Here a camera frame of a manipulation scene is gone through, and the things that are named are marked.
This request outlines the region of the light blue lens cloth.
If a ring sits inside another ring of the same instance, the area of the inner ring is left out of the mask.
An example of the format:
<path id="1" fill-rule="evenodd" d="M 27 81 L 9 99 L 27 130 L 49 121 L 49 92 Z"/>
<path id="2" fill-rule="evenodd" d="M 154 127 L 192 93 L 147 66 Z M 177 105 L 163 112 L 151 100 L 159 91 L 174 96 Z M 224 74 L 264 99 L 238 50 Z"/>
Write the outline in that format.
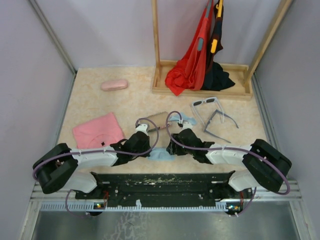
<path id="1" fill-rule="evenodd" d="M 173 161 L 175 159 L 174 155 L 170 155 L 169 152 L 163 147 L 155 147 L 150 155 L 147 157 L 150 161 L 162 161 L 168 162 Z"/>

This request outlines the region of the flag print glasses case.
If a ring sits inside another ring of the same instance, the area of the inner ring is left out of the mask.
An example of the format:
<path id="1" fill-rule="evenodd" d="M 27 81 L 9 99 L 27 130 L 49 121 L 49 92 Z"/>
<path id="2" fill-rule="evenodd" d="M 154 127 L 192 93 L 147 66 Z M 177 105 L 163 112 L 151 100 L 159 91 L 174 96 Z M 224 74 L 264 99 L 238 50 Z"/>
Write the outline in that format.
<path id="1" fill-rule="evenodd" d="M 154 132 L 156 130 L 162 130 L 166 128 L 166 119 L 168 116 L 167 111 L 158 112 L 153 115 L 145 117 L 147 120 L 142 120 L 142 124 L 147 124 L 147 132 Z"/>

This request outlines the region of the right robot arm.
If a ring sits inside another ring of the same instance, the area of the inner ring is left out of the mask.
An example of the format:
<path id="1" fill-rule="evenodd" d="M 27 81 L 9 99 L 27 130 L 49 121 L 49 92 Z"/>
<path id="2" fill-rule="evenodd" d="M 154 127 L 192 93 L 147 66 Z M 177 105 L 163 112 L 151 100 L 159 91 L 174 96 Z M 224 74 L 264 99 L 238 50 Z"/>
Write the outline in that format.
<path id="1" fill-rule="evenodd" d="M 265 140 L 256 139 L 251 145 L 236 147 L 202 141 L 190 128 L 168 135 L 171 155 L 191 155 L 201 164 L 245 168 L 231 173 L 223 185 L 223 192 L 229 198 L 235 198 L 244 189 L 258 186 L 283 196 L 291 191 L 287 175 L 292 162 Z"/>

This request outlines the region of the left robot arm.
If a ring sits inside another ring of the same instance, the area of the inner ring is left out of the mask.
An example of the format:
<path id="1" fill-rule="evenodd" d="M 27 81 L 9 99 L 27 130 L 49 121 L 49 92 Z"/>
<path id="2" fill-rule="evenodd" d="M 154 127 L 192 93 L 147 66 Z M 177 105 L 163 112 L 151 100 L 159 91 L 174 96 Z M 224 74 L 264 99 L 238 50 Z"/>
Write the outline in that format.
<path id="1" fill-rule="evenodd" d="M 104 186 L 92 173 L 84 176 L 85 185 L 81 186 L 81 181 L 76 179 L 78 170 L 124 165 L 135 158 L 148 157 L 153 148 L 150 137 L 142 131 L 100 148 L 78 149 L 59 143 L 33 164 L 32 177 L 39 182 L 44 194 L 55 193 L 71 184 L 73 190 L 97 199 L 103 195 Z"/>

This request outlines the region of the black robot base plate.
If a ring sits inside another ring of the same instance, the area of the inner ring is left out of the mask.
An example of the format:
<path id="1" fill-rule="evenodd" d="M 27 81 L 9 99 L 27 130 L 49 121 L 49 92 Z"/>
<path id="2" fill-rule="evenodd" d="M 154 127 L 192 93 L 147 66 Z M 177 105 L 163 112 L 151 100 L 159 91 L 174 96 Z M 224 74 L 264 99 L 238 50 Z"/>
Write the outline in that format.
<path id="1" fill-rule="evenodd" d="M 102 200 L 110 207 L 214 207 L 227 199 L 248 200 L 253 193 L 229 186 L 230 173 L 95 174 L 97 188 L 76 191 L 77 200 Z"/>

